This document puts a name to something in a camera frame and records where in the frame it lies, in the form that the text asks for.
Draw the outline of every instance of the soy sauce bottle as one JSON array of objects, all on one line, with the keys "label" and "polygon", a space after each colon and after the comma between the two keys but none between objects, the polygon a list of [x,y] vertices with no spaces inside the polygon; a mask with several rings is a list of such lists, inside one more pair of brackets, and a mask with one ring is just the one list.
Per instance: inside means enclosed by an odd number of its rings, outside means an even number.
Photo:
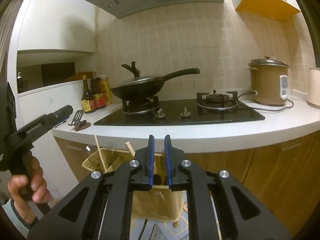
[{"label": "soy sauce bottle", "polygon": [[106,96],[101,88],[101,78],[97,77],[97,73],[94,72],[91,79],[91,92],[94,98],[94,105],[96,109],[102,109],[107,106]]},{"label": "soy sauce bottle", "polygon": [[93,113],[96,111],[96,108],[94,106],[94,98],[89,90],[88,82],[87,82],[87,76],[82,76],[83,81],[83,96],[81,98],[81,105],[86,114]]}]

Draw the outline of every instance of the white countertop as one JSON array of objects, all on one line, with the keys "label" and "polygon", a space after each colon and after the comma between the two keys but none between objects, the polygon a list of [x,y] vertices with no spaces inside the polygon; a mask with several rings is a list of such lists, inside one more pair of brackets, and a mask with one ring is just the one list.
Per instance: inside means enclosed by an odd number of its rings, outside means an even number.
[{"label": "white countertop", "polygon": [[[164,149],[164,137],[169,134],[172,145],[185,153],[206,153],[232,151],[261,147],[289,141],[320,129],[320,110],[307,105],[306,101],[289,96],[294,107],[273,113],[258,110],[265,120],[200,125],[175,126],[97,126],[74,131],[68,124],[52,129],[55,137],[95,145],[94,134],[97,135],[101,147],[126,149],[124,143],[130,141],[137,150],[146,147],[149,135],[155,137],[155,151]],[[249,106],[279,109],[243,100]],[[112,104],[92,114],[85,114],[83,120],[92,124],[101,118],[120,109],[121,104]]]}]

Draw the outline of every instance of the black gripper frame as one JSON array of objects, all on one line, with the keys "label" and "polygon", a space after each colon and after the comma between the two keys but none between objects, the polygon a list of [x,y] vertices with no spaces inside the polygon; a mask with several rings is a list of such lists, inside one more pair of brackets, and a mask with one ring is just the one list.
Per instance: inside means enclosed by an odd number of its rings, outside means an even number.
[{"label": "black gripper frame", "polygon": [[291,239],[289,230],[230,173],[182,162],[184,152],[172,147],[169,135],[164,149],[169,188],[187,191],[190,240]]},{"label": "black gripper frame", "polygon": [[152,188],[154,148],[150,135],[134,161],[114,172],[89,174],[31,228],[28,239],[130,239],[133,191]]}]

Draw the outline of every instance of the small bottle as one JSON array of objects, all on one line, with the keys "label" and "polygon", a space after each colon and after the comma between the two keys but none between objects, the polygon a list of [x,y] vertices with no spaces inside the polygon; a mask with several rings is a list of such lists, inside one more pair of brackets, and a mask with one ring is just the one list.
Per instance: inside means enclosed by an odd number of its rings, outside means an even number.
[{"label": "small bottle", "polygon": [[96,108],[94,106],[94,98],[89,90],[88,82],[87,82],[87,76],[82,76],[83,81],[83,96],[81,98],[81,105],[86,114],[93,113],[96,111]]},{"label": "small bottle", "polygon": [[23,92],[23,78],[21,76],[21,72],[17,75],[17,87],[18,87],[18,93]]},{"label": "small bottle", "polygon": [[106,96],[101,87],[101,78],[94,75],[94,79],[91,80],[92,93],[94,97],[94,105],[96,109],[102,109],[107,106]]}]

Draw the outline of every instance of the gas stove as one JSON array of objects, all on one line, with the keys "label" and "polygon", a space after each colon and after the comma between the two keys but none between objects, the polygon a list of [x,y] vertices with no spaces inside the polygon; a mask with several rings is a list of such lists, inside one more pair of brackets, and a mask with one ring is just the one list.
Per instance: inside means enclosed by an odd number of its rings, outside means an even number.
[{"label": "gas stove", "polygon": [[158,97],[123,101],[123,108],[94,125],[190,125],[264,120],[265,117],[238,101],[236,91],[227,94],[197,93],[196,99],[159,101]]}]

